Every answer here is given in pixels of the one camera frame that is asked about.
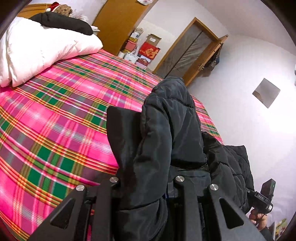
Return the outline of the person's right hand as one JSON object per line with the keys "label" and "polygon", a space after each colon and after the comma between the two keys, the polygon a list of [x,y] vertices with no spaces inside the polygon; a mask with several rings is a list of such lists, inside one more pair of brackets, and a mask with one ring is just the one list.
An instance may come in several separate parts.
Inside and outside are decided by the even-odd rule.
{"label": "person's right hand", "polygon": [[259,213],[258,210],[252,209],[249,216],[249,220],[257,227],[259,231],[266,228],[267,225],[267,215]]}

